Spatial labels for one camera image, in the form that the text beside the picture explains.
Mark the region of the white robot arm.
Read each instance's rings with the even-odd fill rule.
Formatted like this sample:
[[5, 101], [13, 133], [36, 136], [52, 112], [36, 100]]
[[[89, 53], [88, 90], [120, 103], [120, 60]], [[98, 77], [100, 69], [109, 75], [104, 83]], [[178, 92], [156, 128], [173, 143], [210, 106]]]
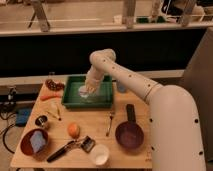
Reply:
[[109, 74], [149, 105], [152, 171], [206, 171], [199, 112], [192, 95], [177, 85], [162, 85], [116, 63], [112, 49], [90, 54], [86, 91]]

